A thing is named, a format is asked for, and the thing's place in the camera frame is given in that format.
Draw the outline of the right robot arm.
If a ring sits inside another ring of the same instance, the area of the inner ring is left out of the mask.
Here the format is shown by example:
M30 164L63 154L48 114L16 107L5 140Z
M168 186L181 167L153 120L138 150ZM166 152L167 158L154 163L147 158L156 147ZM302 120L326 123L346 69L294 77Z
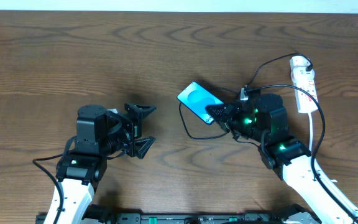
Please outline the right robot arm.
M308 147L290 134L280 96L250 96L246 101L208 105L206 111L235 139L259 142L265 166L293 188L322 223L358 223L358 208L312 160Z

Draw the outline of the blue Galaxy smartphone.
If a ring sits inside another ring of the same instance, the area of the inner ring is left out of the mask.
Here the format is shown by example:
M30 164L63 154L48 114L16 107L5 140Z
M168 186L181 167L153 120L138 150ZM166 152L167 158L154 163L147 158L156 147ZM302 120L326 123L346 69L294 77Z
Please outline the blue Galaxy smartphone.
M208 114L206 107L223 104L221 100L196 82L191 82L178 94L177 99L207 125L212 124L214 118Z

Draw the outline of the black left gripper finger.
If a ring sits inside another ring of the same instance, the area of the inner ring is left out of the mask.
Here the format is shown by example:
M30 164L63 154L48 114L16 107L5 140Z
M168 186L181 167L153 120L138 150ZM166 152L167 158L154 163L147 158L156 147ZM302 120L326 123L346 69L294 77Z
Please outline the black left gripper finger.
M134 155L138 159L143 159L154 142L155 138L152 136L143 139L136 139L134 144Z
M126 103L124 109L127 111L127 116L136 123L141 123L143 119L153 113L157 107L153 105L140 105L135 103Z

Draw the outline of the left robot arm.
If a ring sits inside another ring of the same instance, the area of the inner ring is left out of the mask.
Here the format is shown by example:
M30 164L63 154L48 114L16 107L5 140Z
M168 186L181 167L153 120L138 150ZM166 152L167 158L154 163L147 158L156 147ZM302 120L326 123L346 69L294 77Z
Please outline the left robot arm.
M117 222L112 210L92 203L108 161L124 155L143 159L155 141L142 137L142 121L156 107L126 103L124 109L78 109L76 136L67 141L56 174L50 176L55 189L44 223Z

